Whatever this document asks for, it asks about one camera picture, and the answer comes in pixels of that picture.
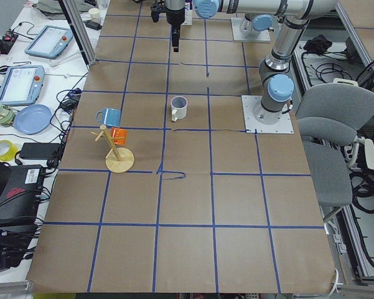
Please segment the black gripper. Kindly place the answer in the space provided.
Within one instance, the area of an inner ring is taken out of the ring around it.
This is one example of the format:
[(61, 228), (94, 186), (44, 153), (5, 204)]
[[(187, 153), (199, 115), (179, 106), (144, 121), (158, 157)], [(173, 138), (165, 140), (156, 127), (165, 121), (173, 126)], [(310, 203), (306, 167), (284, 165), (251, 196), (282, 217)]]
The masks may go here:
[(166, 14), (167, 22), (171, 27), (172, 48), (179, 52), (180, 26), (185, 21), (184, 0), (160, 0), (151, 5), (151, 18), (153, 22), (159, 21), (159, 15)]

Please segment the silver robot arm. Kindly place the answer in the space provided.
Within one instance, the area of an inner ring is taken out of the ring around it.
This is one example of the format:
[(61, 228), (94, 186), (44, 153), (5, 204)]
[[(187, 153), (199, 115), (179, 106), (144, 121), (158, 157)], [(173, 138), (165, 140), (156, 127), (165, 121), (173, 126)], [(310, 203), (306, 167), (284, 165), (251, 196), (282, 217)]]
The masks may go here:
[[(275, 16), (294, 16), (301, 20), (315, 19), (332, 10), (335, 1), (193, 1), (196, 15), (210, 19), (218, 12), (234, 14), (237, 12), (272, 14)], [(180, 27), (185, 21), (185, 1), (155, 1), (151, 5), (151, 18), (159, 21), (164, 13), (171, 25), (171, 39), (174, 52), (179, 51)]]
[(263, 96), (258, 104), (258, 120), (266, 125), (278, 122), (283, 107), (291, 98), (294, 83), (287, 75), (290, 59), (307, 22), (286, 16), (271, 53), (259, 66)]

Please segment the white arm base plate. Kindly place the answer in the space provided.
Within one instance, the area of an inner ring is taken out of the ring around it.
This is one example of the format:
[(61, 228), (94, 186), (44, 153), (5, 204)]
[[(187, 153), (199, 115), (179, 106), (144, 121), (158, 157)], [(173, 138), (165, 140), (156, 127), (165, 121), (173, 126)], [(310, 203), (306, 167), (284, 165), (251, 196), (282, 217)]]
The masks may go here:
[(242, 107), (247, 133), (293, 134), (287, 103), (279, 112), (268, 112), (261, 106), (262, 96), (242, 95)]
[(234, 42), (270, 43), (271, 41), (268, 28), (257, 31), (253, 28), (253, 23), (245, 17), (231, 18), (231, 29)]

